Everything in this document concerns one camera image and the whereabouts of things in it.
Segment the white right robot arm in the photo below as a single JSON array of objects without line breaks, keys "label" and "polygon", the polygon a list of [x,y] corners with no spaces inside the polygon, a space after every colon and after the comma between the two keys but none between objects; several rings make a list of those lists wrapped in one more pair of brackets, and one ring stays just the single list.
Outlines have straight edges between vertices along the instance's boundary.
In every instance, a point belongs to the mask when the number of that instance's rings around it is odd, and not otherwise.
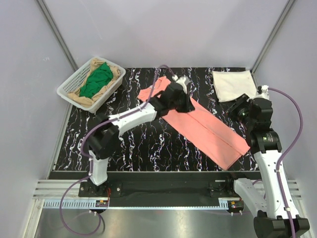
[{"label": "white right robot arm", "polygon": [[272,102],[265,97],[240,96],[226,111],[245,127],[246,140],[259,166],[264,195],[246,178],[232,179],[225,184],[229,196],[239,195],[254,217],[254,230],[259,238],[299,238],[310,229],[302,218],[289,191],[282,146],[271,127]]}]

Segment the salmon pink t shirt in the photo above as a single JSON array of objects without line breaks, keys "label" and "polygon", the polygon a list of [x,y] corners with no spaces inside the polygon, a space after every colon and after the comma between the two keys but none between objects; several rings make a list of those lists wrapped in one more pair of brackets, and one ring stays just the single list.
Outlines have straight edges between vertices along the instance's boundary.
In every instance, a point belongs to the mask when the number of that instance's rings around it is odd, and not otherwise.
[{"label": "salmon pink t shirt", "polygon": [[195,110],[171,110],[163,119],[222,169],[229,169],[250,147],[246,140],[191,99]]}]

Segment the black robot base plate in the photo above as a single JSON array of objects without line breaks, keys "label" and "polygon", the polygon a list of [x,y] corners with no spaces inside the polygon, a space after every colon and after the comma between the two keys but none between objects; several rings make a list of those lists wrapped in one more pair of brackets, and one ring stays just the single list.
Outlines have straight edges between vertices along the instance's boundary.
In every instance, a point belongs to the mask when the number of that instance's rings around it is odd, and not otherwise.
[{"label": "black robot base plate", "polygon": [[94,186],[80,183],[79,196],[108,198],[111,207],[211,207],[218,199],[239,196],[233,190],[235,172],[109,172],[107,181]]}]

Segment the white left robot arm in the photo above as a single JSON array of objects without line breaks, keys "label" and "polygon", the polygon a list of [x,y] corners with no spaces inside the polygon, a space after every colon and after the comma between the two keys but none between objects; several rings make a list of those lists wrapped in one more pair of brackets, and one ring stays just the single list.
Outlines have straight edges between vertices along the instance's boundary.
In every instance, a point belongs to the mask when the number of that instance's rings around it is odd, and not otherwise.
[{"label": "white left robot arm", "polygon": [[97,129],[87,138],[89,160],[92,165],[89,172],[89,189],[95,196],[106,193],[108,161],[122,134],[141,124],[164,117],[172,110],[179,113],[195,110],[187,85],[188,81],[171,82],[166,89],[159,91],[140,106],[101,120]]}]

